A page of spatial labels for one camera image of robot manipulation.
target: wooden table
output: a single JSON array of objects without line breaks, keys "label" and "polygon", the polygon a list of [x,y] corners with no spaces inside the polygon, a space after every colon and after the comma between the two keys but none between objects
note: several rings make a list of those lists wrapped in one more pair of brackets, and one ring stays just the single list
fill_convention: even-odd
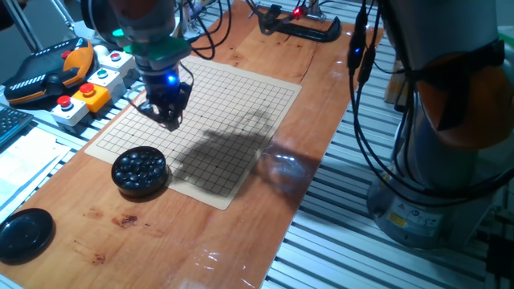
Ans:
[{"label": "wooden table", "polygon": [[[25,288],[260,286],[348,105],[347,32],[353,25],[344,24],[337,41],[321,44],[261,35],[245,2],[236,0],[233,11],[232,32],[214,60],[302,86],[265,153],[293,156],[303,175],[270,173],[274,158],[261,158],[226,211],[170,189],[132,202],[112,183],[111,165],[82,149],[22,207],[51,213],[53,243],[27,264],[0,264],[0,273]],[[216,42],[226,29],[224,17]],[[195,46],[206,44],[202,39]]]}]

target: green button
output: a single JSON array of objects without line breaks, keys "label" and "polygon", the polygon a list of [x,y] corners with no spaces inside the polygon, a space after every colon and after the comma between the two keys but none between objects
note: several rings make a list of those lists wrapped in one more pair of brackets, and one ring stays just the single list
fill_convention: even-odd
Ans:
[{"label": "green button", "polygon": [[104,69],[98,71],[96,74],[98,75],[99,79],[104,79],[108,75],[108,73]]}]

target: warning label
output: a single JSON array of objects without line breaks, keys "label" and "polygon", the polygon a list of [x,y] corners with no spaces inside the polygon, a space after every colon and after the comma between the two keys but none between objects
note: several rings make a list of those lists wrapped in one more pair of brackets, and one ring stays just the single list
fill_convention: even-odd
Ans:
[{"label": "warning label", "polygon": [[415,208],[398,198],[394,199],[387,218],[396,226],[411,233],[432,237],[439,228],[441,214],[433,214]]}]

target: black clamp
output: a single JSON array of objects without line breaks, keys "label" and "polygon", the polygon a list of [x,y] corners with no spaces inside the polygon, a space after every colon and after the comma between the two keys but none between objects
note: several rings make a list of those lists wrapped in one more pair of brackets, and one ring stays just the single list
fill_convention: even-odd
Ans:
[{"label": "black clamp", "polygon": [[278,31],[287,35],[321,43],[332,42],[338,39],[339,35],[341,35],[341,21],[338,17],[334,18],[332,25],[330,25],[326,31],[321,31],[291,23],[291,20],[296,18],[294,15],[278,19],[282,13],[281,8],[282,6],[273,4],[271,5],[270,10],[262,18],[259,18],[259,27],[264,35],[271,35]]}]

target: control box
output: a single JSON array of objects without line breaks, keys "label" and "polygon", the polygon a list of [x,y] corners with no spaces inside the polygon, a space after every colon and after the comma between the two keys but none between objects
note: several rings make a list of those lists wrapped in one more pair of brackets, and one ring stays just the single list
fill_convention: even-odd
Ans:
[{"label": "control box", "polygon": [[74,99],[82,100],[92,113],[97,113],[105,104],[111,104],[112,100],[107,88],[93,83],[83,84],[79,91],[73,95]]},{"label": "control box", "polygon": [[65,132],[79,135],[92,122],[88,106],[82,100],[61,96],[57,99],[57,104],[50,114]]},{"label": "control box", "polygon": [[101,68],[89,77],[89,83],[107,88],[111,95],[112,102],[117,102],[126,92],[127,88],[123,82],[123,78],[118,71],[108,68]]},{"label": "control box", "polygon": [[108,56],[99,59],[99,62],[103,68],[118,71],[127,88],[140,77],[136,69],[136,60],[128,53],[113,51]]}]

